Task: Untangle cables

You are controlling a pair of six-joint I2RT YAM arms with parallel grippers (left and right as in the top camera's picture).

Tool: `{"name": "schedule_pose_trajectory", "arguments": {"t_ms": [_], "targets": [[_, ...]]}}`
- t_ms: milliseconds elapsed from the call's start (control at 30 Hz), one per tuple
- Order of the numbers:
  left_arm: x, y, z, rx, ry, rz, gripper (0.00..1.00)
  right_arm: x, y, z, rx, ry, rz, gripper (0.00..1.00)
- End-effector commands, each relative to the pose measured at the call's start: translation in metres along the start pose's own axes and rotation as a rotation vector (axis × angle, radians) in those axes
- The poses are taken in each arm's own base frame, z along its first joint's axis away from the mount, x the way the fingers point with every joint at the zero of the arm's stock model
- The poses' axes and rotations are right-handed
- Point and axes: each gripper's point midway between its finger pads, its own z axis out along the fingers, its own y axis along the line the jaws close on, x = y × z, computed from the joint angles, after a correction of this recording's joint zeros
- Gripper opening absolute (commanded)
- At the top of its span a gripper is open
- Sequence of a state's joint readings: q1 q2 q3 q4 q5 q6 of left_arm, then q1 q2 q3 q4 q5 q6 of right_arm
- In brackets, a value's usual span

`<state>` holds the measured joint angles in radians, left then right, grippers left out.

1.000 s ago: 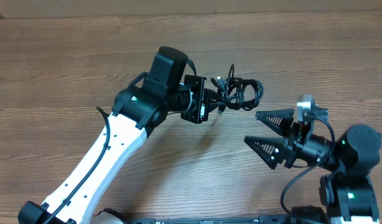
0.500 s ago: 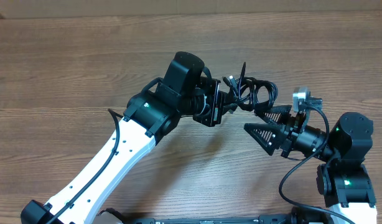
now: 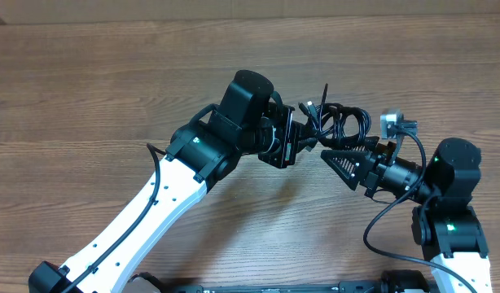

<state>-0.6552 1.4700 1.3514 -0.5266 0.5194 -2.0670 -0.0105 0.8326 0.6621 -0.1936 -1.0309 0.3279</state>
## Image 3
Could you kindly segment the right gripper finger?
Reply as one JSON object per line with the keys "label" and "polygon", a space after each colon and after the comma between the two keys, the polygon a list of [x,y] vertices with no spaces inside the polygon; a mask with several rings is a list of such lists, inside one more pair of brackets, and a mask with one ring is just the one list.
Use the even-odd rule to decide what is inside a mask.
{"label": "right gripper finger", "polygon": [[321,152],[322,160],[335,171],[350,190],[356,190],[371,169],[370,155],[369,151],[325,150]]}
{"label": "right gripper finger", "polygon": [[369,136],[365,137],[365,139],[352,146],[346,146],[344,149],[346,151],[373,151],[376,148],[376,145],[379,142],[378,136]]}

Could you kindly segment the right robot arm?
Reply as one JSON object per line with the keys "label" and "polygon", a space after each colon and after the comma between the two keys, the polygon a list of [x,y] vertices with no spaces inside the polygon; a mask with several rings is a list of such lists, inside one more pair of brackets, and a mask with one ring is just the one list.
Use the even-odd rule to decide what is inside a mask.
{"label": "right robot arm", "polygon": [[365,187],[394,195],[394,208],[405,201],[417,205],[411,230],[422,257],[404,256],[374,247],[393,259],[426,265],[440,292],[491,292],[489,246],[470,205],[480,181],[481,151],[461,138],[446,138],[421,164],[399,157],[400,142],[377,143],[350,150],[326,150],[322,159],[351,189]]}

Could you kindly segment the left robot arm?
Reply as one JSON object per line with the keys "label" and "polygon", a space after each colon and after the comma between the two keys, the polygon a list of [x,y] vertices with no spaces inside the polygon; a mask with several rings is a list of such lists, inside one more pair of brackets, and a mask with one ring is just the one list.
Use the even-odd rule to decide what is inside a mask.
{"label": "left robot arm", "polygon": [[219,104],[176,130],[165,150],[148,149],[155,172],[91,243],[62,265],[43,261],[31,292],[121,292],[175,221],[230,174],[244,155],[275,168],[294,164],[299,130],[270,80],[239,70]]}

